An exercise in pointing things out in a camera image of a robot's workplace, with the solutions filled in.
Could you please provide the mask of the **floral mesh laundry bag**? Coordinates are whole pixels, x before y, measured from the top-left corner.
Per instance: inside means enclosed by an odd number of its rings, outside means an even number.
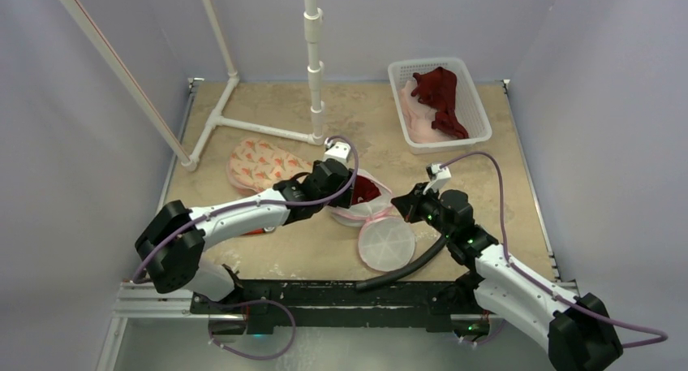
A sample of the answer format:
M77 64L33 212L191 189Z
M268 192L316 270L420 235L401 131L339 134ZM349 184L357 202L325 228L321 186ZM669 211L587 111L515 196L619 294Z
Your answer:
M311 169L311 161L273 142L249 137L234 147L226 165L226 175L230 184L240 191L262 192Z

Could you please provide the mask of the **dark red bra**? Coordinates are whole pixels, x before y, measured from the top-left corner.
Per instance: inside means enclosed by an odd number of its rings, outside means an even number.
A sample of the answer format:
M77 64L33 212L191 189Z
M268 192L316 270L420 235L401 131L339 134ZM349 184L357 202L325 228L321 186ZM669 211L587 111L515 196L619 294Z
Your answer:
M364 175L356 176L351 197L352 205L367 203L379 196L381 196L381 190L374 181Z
M458 140L468 139L467 129L456 116L457 76L452 71L437 67L424 74L414 72L412 77L416 87L411 96L416 97L419 103L436 109L432 128Z

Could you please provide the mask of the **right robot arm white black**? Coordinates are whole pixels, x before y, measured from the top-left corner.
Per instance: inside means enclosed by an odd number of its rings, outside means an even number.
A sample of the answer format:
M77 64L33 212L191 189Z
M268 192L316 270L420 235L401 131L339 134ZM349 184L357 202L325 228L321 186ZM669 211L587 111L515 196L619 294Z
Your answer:
M495 312L540 345L556 370L604 370L622 355L613 326L592 317L608 316L598 297L577 296L507 257L503 244L475 222L465 192L417 188L391 203L408 222L438 231L451 257L469 269L455 291L461 309Z

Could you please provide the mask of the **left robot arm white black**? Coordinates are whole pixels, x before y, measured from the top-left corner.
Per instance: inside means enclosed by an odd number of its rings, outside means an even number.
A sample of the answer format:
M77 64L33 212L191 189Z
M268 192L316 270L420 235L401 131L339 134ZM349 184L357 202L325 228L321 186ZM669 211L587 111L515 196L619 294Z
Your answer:
M149 280L161 294L187 289L210 299L221 313L242 302L239 279L229 268L204 260L204 250L260 228L303 221L325 206L349 207L357 169L328 159L303 180L288 179L254 196L223 205L163 206L135 242L141 263L134 283Z

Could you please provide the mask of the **white mesh laundry bag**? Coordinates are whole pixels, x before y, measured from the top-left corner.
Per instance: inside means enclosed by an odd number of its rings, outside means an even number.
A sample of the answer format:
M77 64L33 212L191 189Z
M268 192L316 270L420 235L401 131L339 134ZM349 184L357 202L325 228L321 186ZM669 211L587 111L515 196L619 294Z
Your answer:
M328 207L329 215L343 226L359 230L359 259L369 269L381 273L401 269L414 256L416 235L409 223L393 213L391 189L365 170L359 170L357 175L374 181L381 196L347 209Z

